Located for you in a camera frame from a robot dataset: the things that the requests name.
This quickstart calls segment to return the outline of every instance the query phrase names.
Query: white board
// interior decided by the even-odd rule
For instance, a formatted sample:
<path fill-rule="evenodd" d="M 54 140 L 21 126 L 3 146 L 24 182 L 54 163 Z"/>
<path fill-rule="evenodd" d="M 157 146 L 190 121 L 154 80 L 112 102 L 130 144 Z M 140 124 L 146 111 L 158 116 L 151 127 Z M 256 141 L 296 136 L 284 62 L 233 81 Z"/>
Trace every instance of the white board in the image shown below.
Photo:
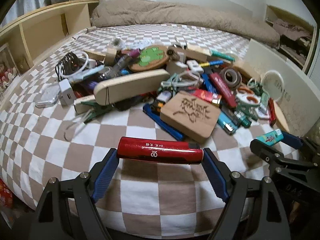
<path fill-rule="evenodd" d="M 304 136 L 320 117 L 320 91 L 297 66 L 291 65 L 265 45 L 251 40 L 245 64 L 263 76 L 268 70 L 278 71 L 284 80 L 284 97 L 278 102 L 290 132 Z"/>

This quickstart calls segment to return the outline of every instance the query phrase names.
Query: red object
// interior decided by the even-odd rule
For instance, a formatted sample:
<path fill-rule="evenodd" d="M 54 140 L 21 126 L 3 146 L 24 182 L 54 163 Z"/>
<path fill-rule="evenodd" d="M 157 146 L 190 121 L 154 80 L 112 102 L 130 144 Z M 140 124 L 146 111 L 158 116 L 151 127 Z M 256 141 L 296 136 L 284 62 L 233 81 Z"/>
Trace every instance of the red object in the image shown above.
<path fill-rule="evenodd" d="M 145 162 L 199 164 L 203 150 L 194 143 L 122 137 L 117 156 Z"/>
<path fill-rule="evenodd" d="M 213 82 L 217 90 L 223 96 L 224 100 L 228 103 L 231 108 L 236 108 L 236 97 L 231 93 L 231 90 L 227 84 L 222 80 L 218 73 L 213 73 L 209 75 L 210 80 Z"/>
<path fill-rule="evenodd" d="M 219 107 L 222 96 L 218 94 L 211 93 L 206 90 L 197 89 L 191 93 L 192 95 L 209 102 L 210 104 L 214 104 Z"/>
<path fill-rule="evenodd" d="M 0 179 L 0 203 L 7 208 L 12 208 L 12 192 Z"/>
<path fill-rule="evenodd" d="M 276 118 L 275 104 L 272 98 L 269 98 L 268 106 L 269 106 L 268 109 L 269 109 L 269 115 L 270 115 L 269 124 L 271 127 L 273 127 L 277 121 L 277 118 Z"/>

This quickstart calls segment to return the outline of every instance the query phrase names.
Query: checkered bedsheet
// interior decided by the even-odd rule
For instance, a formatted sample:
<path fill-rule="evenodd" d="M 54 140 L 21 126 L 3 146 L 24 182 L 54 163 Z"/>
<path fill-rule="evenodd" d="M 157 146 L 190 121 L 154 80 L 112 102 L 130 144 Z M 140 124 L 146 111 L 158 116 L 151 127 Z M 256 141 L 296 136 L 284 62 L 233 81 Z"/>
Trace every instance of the checkered bedsheet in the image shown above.
<path fill-rule="evenodd" d="M 104 52 L 116 36 L 127 45 L 143 39 L 170 45 L 176 36 L 179 41 L 201 47 L 236 51 L 240 58 L 249 44 L 249 40 L 231 33 L 186 25 L 109 27 L 68 42 L 30 70 L 0 113 L 0 167 L 3 181 L 33 209 L 50 177 L 73 179 L 80 172 L 89 171 L 110 148 L 117 147 L 122 136 L 174 140 L 143 113 L 142 104 L 124 112 L 115 110 L 80 126 L 71 142 L 65 141 L 63 133 L 75 117 L 72 106 L 58 103 L 44 109 L 35 107 L 35 97 L 44 85 L 56 81 L 54 66 L 66 53 L 83 49 Z M 229 136 L 216 126 L 202 147 L 209 147 L 232 171 L 261 179 L 268 174 L 267 165 L 251 153 L 249 144 L 271 130 L 267 122 L 253 122 L 249 129 L 240 128 Z M 282 143 L 277 147 L 292 157 L 292 148 Z M 75 211 L 74 201 L 69 202 Z M 96 206 L 109 228 L 167 239 L 209 233 L 224 203 L 216 197 L 201 165 L 120 160 L 105 197 Z"/>

